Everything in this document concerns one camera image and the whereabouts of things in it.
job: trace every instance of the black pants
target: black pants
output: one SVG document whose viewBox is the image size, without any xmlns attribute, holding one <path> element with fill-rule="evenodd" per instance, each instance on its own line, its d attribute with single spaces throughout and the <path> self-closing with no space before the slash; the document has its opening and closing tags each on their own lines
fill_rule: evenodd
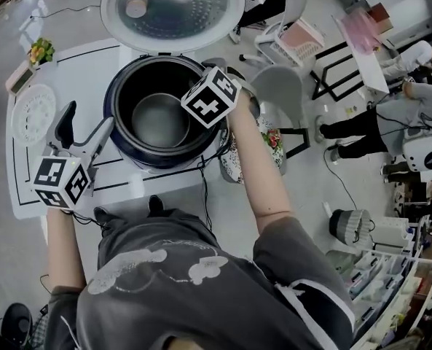
<svg viewBox="0 0 432 350">
<path fill-rule="evenodd" d="M 283 13 L 286 9 L 286 0 L 266 0 L 264 4 L 245 12 L 238 23 L 240 27 L 253 25 L 256 22 L 267 20 Z"/>
<path fill-rule="evenodd" d="M 388 176 L 390 183 L 421 183 L 421 174 L 410 170 L 407 162 L 386 165 L 382 173 Z"/>
<path fill-rule="evenodd" d="M 344 120 L 333 125 L 322 125 L 320 131 L 326 139 L 364 136 L 356 143 L 339 147 L 341 158 L 360 158 L 372 153 L 388 151 L 377 126 L 376 109 L 367 110 L 351 120 Z"/>
</svg>

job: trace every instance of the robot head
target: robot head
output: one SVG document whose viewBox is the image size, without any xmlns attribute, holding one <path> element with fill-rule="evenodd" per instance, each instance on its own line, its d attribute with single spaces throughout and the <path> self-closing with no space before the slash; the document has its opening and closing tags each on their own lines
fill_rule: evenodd
<svg viewBox="0 0 432 350">
<path fill-rule="evenodd" d="M 432 170 L 432 136 L 405 141 L 404 155 L 412 171 Z"/>
</svg>

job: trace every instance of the white graphic print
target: white graphic print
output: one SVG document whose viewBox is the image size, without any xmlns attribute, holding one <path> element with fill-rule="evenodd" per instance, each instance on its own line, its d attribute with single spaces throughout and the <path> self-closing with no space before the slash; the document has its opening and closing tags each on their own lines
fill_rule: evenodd
<svg viewBox="0 0 432 350">
<path fill-rule="evenodd" d="M 200 262 L 189 269 L 188 275 L 194 285 L 201 285 L 204 278 L 219 276 L 221 267 L 228 262 L 226 257 L 220 256 L 200 258 Z"/>
<path fill-rule="evenodd" d="M 131 271 L 141 263 L 160 263 L 165 258 L 167 258 L 167 252 L 164 249 L 156 250 L 155 252 L 142 249 L 117 255 L 96 273 L 93 280 L 89 283 L 87 291 L 91 295 L 107 292 L 115 285 L 117 278 Z"/>
</svg>

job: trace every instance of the table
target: table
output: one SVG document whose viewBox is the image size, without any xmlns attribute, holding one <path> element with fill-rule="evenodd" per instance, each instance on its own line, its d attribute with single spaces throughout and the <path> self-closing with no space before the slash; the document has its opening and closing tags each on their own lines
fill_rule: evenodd
<svg viewBox="0 0 432 350">
<path fill-rule="evenodd" d="M 340 30 L 340 33 L 343 35 L 345 42 L 336 45 L 335 47 L 329 48 L 328 50 L 325 50 L 322 53 L 319 53 L 316 56 L 316 60 L 326 57 L 327 55 L 331 55 L 332 53 L 338 52 L 339 50 L 342 50 L 346 47 L 349 47 L 352 51 L 351 55 L 348 55 L 347 57 L 344 57 L 341 60 L 338 60 L 334 63 L 331 63 L 330 65 L 326 66 L 323 70 L 323 74 L 321 78 L 319 78 L 314 71 L 311 72 L 311 75 L 316 81 L 316 88 L 312 96 L 312 100 L 315 100 L 317 98 L 320 98 L 321 96 L 326 95 L 329 93 L 331 97 L 334 99 L 335 102 L 338 102 L 342 100 L 343 98 L 347 97 L 351 93 L 359 90 L 364 85 L 368 88 L 371 88 L 374 91 L 377 91 L 379 93 L 382 93 L 383 95 L 389 94 L 389 87 L 385 81 L 384 74 L 382 73 L 381 66 L 379 64 L 379 61 L 376 58 L 376 55 L 374 53 L 369 55 L 364 55 L 363 53 L 357 51 L 353 43 L 351 42 L 351 39 L 347 33 L 347 30 L 345 29 L 342 21 L 334 18 L 335 23 L 337 24 L 337 27 Z M 333 85 L 328 85 L 326 83 L 327 73 L 330 69 L 333 69 L 335 66 L 340 65 L 341 63 L 344 63 L 345 61 L 351 60 L 352 58 L 355 58 L 355 61 L 358 65 L 358 70 L 354 71 L 353 73 L 347 75 L 346 77 L 343 77 L 341 80 L 335 82 Z M 358 75 L 361 75 L 362 81 L 354 85 L 352 88 L 349 88 L 341 95 L 336 95 L 334 92 L 334 89 L 345 84 L 346 82 L 352 80 L 353 78 L 357 77 Z"/>
<path fill-rule="evenodd" d="M 41 66 L 31 84 L 43 83 L 54 90 L 57 111 L 70 101 L 76 101 L 74 136 L 75 141 L 81 142 L 103 119 L 103 100 L 109 83 L 121 68 L 140 55 L 143 53 L 124 47 L 115 39 L 89 43 L 58 53 L 57 63 Z M 34 175 L 34 160 L 42 154 L 45 141 L 29 148 L 15 143 L 10 127 L 15 102 L 15 97 L 10 96 L 6 129 L 7 176 L 13 212 L 18 219 L 44 216 L 47 207 L 31 189 L 31 178 Z M 201 184 L 197 164 L 216 152 L 216 141 L 187 167 L 150 173 L 139 169 L 132 160 L 122 155 L 109 139 L 94 163 L 98 173 L 93 197 L 85 197 L 83 206 L 91 209 Z M 220 175 L 218 160 L 206 166 L 205 178 L 208 182 Z"/>
</svg>

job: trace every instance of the white plate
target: white plate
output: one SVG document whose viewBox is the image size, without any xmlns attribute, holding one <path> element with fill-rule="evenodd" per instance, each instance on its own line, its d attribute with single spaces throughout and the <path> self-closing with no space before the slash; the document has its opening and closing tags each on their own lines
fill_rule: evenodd
<svg viewBox="0 0 432 350">
<path fill-rule="evenodd" d="M 17 97 L 12 112 L 13 139 L 31 147 L 46 136 L 55 117 L 55 95 L 46 85 L 32 85 Z"/>
</svg>

